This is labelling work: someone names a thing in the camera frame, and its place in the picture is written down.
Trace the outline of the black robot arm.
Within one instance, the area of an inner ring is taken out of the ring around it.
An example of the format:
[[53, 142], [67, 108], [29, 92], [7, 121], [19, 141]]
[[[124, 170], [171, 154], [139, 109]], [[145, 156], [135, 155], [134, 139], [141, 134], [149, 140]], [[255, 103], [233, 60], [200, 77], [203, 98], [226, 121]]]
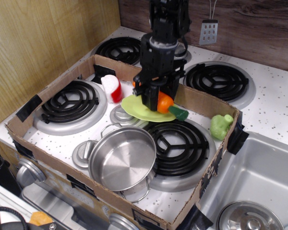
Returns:
[[133, 78], [133, 94], [141, 96], [142, 103], [151, 111], [157, 110], [160, 92], [174, 99], [179, 80], [184, 76], [187, 63], [183, 57], [175, 59], [175, 51], [181, 39], [186, 46], [185, 35], [190, 30], [187, 0], [151, 0], [149, 2], [151, 33], [141, 38], [141, 71]]

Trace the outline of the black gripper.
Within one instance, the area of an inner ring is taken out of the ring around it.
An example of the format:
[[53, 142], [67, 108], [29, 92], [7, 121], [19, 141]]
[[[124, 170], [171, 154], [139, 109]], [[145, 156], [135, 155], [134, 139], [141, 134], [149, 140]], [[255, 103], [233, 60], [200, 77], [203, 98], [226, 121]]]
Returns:
[[[183, 46], [187, 50], [185, 38], [182, 38]], [[180, 78], [183, 74], [185, 59], [174, 60], [175, 50], [179, 45], [179, 39], [170, 43], [158, 41], [152, 33], [141, 38], [140, 64], [142, 70], [133, 80], [135, 86], [133, 94], [142, 95], [142, 104], [149, 110], [156, 112], [159, 89], [175, 100]]]

